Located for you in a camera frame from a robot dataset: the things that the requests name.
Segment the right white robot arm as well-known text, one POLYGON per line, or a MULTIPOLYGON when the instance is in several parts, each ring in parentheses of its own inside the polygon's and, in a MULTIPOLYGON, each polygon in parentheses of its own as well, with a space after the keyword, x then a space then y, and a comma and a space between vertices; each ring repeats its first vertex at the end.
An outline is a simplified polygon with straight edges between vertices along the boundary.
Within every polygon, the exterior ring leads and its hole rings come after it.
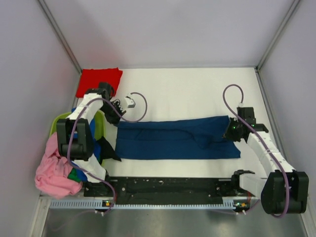
POLYGON ((238 107, 231 118, 224 138, 234 142, 244 140, 264 168, 263 178, 250 170, 237 170, 232 175, 231 191, 243 195, 246 191, 261 202, 267 214, 281 216, 306 211, 309 178, 297 171, 283 157, 264 124, 257 123, 252 107, 238 107))

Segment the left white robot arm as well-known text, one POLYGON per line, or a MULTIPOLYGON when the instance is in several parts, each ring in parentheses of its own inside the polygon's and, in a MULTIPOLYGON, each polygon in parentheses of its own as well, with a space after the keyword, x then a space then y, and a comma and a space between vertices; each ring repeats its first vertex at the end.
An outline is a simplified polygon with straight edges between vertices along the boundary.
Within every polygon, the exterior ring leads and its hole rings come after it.
POLYGON ((119 123, 125 112, 120 100, 111 101, 114 91, 107 82, 88 89, 75 110, 56 123, 59 154, 69 158, 69 163, 82 171, 88 182, 95 183, 96 192, 102 196, 111 192, 112 184, 106 180, 107 172, 94 154, 94 131, 90 124, 98 111, 104 113, 110 124, 119 123))

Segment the navy blue t shirt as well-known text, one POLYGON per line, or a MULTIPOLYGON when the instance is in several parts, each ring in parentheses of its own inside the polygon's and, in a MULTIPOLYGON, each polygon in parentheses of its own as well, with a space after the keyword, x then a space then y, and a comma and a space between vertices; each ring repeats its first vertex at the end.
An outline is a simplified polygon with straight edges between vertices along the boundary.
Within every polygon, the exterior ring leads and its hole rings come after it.
POLYGON ((228 116, 178 121, 148 121, 118 125, 116 154, 120 158, 233 159, 240 151, 224 138, 228 116))

